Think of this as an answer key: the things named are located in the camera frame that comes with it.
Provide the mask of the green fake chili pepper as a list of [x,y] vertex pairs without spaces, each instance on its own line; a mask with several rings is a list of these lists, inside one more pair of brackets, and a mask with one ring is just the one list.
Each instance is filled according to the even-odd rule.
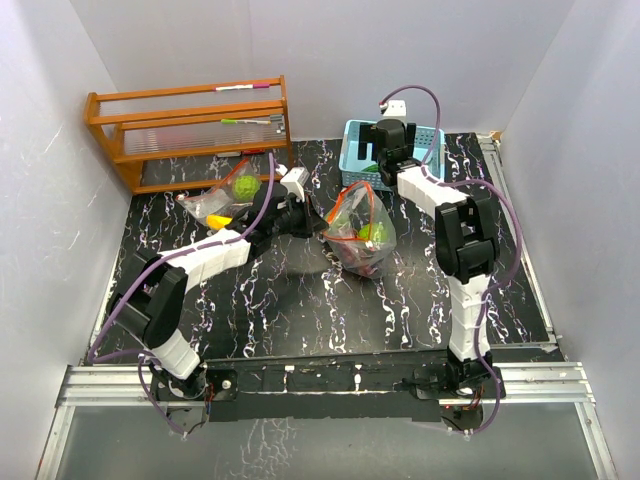
[[368,167],[362,170],[362,173],[377,174],[378,172],[379,172],[379,167],[377,164],[369,165]]

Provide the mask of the light blue plastic basket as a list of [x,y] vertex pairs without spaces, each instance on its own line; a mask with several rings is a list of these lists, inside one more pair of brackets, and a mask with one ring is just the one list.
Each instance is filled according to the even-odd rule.
[[[344,129],[342,147],[339,157],[339,169],[341,172],[342,185],[348,187],[358,181],[368,182],[374,190],[389,191],[389,188],[382,182],[379,173],[362,173],[362,170],[369,165],[376,164],[368,157],[366,160],[357,159],[358,130],[362,123],[373,123],[364,120],[349,120]],[[417,126],[414,154],[413,156],[422,161],[428,148],[431,146],[435,129],[431,127]],[[438,139],[435,142],[434,150],[429,156],[427,166],[430,174],[439,180],[445,178],[445,133],[438,131]]]

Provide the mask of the zip bag with grapes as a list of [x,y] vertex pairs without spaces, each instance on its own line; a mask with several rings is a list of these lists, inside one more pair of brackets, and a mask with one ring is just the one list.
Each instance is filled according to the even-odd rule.
[[236,177],[242,175],[253,175],[259,179],[248,158],[243,159],[235,166],[222,179],[219,185],[200,195],[180,194],[176,200],[197,222],[205,226],[207,226],[206,217],[208,215],[221,215],[232,218],[239,210],[251,205],[253,202],[252,200],[248,203],[238,203],[234,199],[232,184]]

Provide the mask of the zip bag red seal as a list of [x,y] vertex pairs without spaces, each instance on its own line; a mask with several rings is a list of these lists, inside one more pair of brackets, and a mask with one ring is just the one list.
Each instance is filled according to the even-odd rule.
[[325,221],[328,228],[323,239],[345,270],[369,279],[384,275],[397,237],[388,211],[370,183],[357,181],[345,188]]

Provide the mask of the green bumpy fake fruit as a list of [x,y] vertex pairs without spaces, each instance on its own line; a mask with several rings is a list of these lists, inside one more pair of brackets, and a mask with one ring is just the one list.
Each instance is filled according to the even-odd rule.
[[389,241],[389,233],[381,222],[370,223],[358,231],[357,238],[361,241],[371,242],[374,245],[383,245]]

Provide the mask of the red fake grape bunch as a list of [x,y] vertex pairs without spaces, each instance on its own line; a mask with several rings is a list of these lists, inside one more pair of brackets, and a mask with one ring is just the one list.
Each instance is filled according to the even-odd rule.
[[342,266],[351,273],[362,277],[375,278],[380,275],[380,260],[377,252],[361,241],[338,243],[338,253]]

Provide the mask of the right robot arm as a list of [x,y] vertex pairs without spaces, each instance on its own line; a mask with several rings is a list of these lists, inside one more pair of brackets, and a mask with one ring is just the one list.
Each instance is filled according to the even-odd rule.
[[447,388],[466,397],[491,375],[486,299],[499,258],[492,207],[437,180],[413,157],[416,126],[394,118],[359,127],[358,155],[372,151],[382,182],[434,220],[437,264],[446,275],[452,330],[447,347]]

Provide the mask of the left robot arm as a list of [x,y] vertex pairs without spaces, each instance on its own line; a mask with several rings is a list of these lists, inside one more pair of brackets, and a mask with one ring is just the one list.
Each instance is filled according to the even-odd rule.
[[179,330],[186,294],[200,283],[245,265],[281,235],[310,238],[328,228],[310,199],[293,193],[264,197],[241,209],[210,238],[148,256],[138,253],[128,271],[128,289],[114,294],[108,319],[134,337],[159,362],[182,397],[206,387],[202,360]]

